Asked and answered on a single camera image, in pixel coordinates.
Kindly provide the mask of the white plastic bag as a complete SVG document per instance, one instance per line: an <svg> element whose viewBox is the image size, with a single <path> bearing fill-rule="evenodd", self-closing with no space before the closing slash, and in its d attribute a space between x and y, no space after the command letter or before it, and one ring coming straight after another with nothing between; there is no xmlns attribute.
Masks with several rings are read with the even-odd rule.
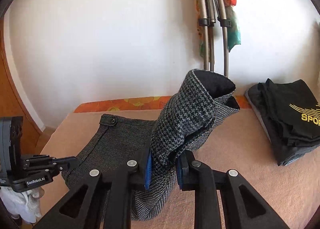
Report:
<svg viewBox="0 0 320 229"><path fill-rule="evenodd" d="M22 193L11 187L1 187L1 200L12 218L22 218L28 224L35 224L41 217L40 199L44 196L42 187Z"/></svg>

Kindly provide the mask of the dark grey tweed shorts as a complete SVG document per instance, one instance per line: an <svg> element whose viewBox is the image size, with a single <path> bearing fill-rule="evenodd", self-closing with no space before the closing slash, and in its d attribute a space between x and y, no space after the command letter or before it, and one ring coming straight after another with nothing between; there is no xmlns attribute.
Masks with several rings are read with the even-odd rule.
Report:
<svg viewBox="0 0 320 229"><path fill-rule="evenodd" d="M62 173L67 187L75 186L93 169L115 170L151 144L151 183L134 192L131 218L147 221L161 213L175 185L175 161L184 150L196 151L214 128L240 109L235 84L225 76L190 70L155 121L104 114L96 134L78 154L79 166Z"/></svg>

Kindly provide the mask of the folded grey blue clothes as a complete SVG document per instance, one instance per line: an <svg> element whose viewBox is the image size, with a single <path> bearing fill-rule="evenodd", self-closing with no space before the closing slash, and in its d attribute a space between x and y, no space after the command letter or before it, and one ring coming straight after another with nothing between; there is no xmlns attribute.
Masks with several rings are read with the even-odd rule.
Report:
<svg viewBox="0 0 320 229"><path fill-rule="evenodd" d="M280 136L280 132L277 131L276 125L272 123L269 117L267 117L266 107L264 106L261 93L258 90L258 85L255 84L249 88L245 92L245 96L272 145L278 166L287 166L303 157L306 153L312 152L319 147L319 144L302 147L285 145L285 139Z"/></svg>

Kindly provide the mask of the black sport t-shirt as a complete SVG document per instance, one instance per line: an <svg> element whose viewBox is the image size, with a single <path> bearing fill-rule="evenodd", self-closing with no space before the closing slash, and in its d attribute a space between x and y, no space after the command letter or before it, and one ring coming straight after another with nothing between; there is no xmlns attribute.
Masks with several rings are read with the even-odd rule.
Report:
<svg viewBox="0 0 320 229"><path fill-rule="evenodd" d="M303 80L278 84L267 79L249 88L247 94L283 144L319 145L319 103Z"/></svg>

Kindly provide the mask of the orange floral mattress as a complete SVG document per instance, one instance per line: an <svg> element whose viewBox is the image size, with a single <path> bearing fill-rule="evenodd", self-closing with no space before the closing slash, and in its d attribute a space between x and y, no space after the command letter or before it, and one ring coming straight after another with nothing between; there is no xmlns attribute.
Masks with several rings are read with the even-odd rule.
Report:
<svg viewBox="0 0 320 229"><path fill-rule="evenodd" d="M170 96L126 98L108 101L87 102L80 104L74 113L126 110L161 110L170 100Z"/></svg>

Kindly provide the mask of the folded metal tripod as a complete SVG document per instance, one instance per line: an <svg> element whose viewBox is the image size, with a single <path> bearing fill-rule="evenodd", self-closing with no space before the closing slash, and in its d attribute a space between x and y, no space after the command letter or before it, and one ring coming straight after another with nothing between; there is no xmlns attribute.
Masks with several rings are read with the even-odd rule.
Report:
<svg viewBox="0 0 320 229"><path fill-rule="evenodd" d="M203 68L214 71L214 26L219 23L223 40L223 75L229 75L229 50L227 31L231 21L227 18L223 0L197 0L200 16L197 20L201 33L200 55L203 57Z"/></svg>

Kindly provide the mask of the wooden door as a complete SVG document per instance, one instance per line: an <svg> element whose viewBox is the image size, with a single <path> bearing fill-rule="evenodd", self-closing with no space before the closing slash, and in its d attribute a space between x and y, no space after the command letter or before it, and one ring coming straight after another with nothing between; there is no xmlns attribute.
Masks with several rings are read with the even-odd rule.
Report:
<svg viewBox="0 0 320 229"><path fill-rule="evenodd" d="M4 18L1 18L0 79L1 117L22 116L21 151L23 154L39 154L41 152L39 139L42 138L42 131L27 111L12 79L5 53Z"/></svg>

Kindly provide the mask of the colourful floral cloth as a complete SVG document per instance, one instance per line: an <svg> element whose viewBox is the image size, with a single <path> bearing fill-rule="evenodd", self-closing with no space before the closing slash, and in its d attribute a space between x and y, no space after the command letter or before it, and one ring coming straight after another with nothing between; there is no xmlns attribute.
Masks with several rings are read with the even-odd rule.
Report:
<svg viewBox="0 0 320 229"><path fill-rule="evenodd" d="M240 30L238 28L237 18L236 18L236 14L234 11L234 6L236 5L236 0L223 0L223 2L225 5L225 8L226 8L227 18L231 21L231 27L228 28L228 31L227 31L228 50L230 52L235 45L241 44L241 34L240 34ZM197 9L198 18L199 18L200 10L199 10L199 6L197 4L197 0L196 0L196 9ZM200 39L201 39L201 33L200 33L200 28L198 26L198 23L197 23L197 31L198 31L198 34L200 35Z"/></svg>

